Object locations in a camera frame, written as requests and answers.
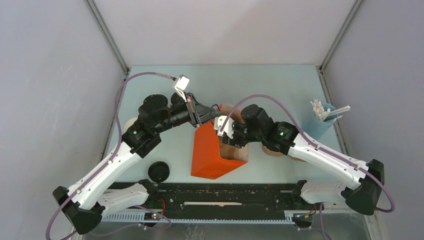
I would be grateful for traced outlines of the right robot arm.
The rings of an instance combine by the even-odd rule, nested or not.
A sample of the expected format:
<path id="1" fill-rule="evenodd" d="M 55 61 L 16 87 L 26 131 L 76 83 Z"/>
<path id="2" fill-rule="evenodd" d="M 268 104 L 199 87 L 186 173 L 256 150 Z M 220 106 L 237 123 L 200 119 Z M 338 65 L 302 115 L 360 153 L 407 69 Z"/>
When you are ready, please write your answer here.
<path id="1" fill-rule="evenodd" d="M 256 104 L 241 111 L 242 122 L 226 115 L 214 119 L 214 129 L 222 142 L 236 148 L 261 143 L 266 149 L 300 159 L 337 177 L 341 183 L 339 198 L 352 210 L 373 215 L 384 185 L 384 164 L 369 162 L 337 152 L 285 121 L 274 121 Z"/>

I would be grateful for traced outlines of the brown pulp cup carrier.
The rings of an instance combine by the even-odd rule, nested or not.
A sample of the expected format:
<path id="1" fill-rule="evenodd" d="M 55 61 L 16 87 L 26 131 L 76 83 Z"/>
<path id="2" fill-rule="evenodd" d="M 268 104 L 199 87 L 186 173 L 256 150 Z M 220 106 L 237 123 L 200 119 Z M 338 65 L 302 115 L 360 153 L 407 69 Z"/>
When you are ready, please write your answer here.
<path id="1" fill-rule="evenodd" d="M 297 157 L 293 157 L 291 155 L 284 155 L 281 152 L 272 151 L 272 150 L 268 149 L 266 146 L 262 146 L 262 151 L 266 155 L 268 155 L 268 156 L 272 156 L 272 157 L 288 157 L 288 158 L 290 158 L 292 160 L 295 160 L 295 161 L 305 162 L 303 159 L 300 159 L 300 158 L 297 158 Z"/>

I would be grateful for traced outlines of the orange paper bag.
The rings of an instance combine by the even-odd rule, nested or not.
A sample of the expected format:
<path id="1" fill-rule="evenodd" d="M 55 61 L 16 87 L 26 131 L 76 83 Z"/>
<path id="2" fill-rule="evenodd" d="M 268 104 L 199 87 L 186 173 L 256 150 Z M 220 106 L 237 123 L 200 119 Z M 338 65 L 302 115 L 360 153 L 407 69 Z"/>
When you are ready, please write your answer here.
<path id="1" fill-rule="evenodd" d="M 214 130 L 214 120 L 200 126 L 195 131 L 191 176 L 216 180 L 247 164 L 248 161 L 224 159 L 220 156 L 219 136 Z"/>

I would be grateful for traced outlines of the single brown pulp carrier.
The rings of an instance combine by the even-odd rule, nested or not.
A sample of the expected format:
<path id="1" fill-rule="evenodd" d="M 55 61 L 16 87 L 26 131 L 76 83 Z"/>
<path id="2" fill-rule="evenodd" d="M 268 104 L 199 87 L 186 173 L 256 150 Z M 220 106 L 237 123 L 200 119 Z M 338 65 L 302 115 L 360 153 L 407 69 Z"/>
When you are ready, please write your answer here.
<path id="1" fill-rule="evenodd" d="M 220 111 L 224 115 L 227 115 L 233 109 L 233 107 L 234 107 L 234 105 L 226 104 L 226 103 L 223 103 L 219 106 Z M 239 122 L 239 123 L 244 124 L 245 121 L 242 119 L 241 111 L 242 111 L 241 107 L 237 108 L 233 112 L 233 114 L 231 115 L 231 118 L 235 122 Z M 218 139 L 219 139 L 219 142 L 218 142 L 219 143 L 219 153 L 220 153 L 221 158 L 227 159 L 227 160 L 242 161 L 242 162 L 247 162 L 249 160 L 249 146 L 248 145 L 246 145 L 242 148 L 237 148 L 235 146 L 224 144 L 223 138 L 221 136 L 219 136 Z"/>

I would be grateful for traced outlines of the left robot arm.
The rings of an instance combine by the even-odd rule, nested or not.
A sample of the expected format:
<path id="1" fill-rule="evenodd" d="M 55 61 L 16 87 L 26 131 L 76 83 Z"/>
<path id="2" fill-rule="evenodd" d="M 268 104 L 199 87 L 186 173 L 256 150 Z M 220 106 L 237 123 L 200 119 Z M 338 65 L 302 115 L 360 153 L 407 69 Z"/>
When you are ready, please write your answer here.
<path id="1" fill-rule="evenodd" d="M 198 128 L 220 114 L 219 110 L 198 102 L 190 92 L 185 97 L 174 93 L 170 99 L 162 94 L 147 96 L 138 108 L 137 118 L 120 135 L 114 150 L 81 180 L 69 187 L 58 186 L 52 192 L 76 233 L 91 232 L 106 214 L 131 207 L 136 200 L 145 208 L 156 206 L 158 194 L 141 183 L 125 190 L 117 200 L 109 199 L 104 192 L 162 141 L 162 132 L 185 123 Z"/>

